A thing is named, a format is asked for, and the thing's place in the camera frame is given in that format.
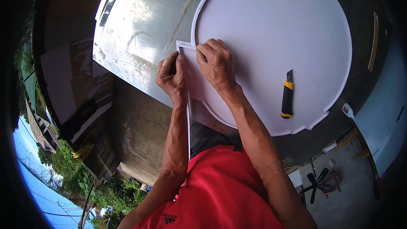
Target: red t-shirt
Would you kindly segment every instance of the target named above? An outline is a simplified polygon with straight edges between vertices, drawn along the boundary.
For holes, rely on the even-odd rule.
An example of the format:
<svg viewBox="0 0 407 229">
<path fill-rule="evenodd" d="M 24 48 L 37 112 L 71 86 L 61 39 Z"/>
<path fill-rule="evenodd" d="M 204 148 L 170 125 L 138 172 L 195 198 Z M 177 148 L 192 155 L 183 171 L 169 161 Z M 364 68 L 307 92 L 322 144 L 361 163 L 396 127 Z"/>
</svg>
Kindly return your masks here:
<svg viewBox="0 0 407 229">
<path fill-rule="evenodd" d="M 191 159 L 178 199 L 136 228 L 284 228 L 247 154 L 218 145 Z"/>
</svg>

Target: white board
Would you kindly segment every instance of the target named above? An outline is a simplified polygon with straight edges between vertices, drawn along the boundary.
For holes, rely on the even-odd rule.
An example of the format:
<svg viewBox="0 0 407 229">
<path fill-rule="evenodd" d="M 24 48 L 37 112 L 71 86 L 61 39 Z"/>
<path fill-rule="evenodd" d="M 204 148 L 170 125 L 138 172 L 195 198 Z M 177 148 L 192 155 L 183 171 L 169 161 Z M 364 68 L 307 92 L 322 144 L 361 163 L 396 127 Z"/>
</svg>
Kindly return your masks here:
<svg viewBox="0 0 407 229">
<path fill-rule="evenodd" d="M 237 56 L 236 80 L 272 136 L 311 130 L 328 115 L 345 86 L 352 41 L 337 0 L 202 0 L 185 54 L 191 97 L 237 128 L 227 105 L 205 80 L 196 44 L 222 39 Z M 293 116 L 280 115 L 284 81 L 293 70 Z"/>
</svg>

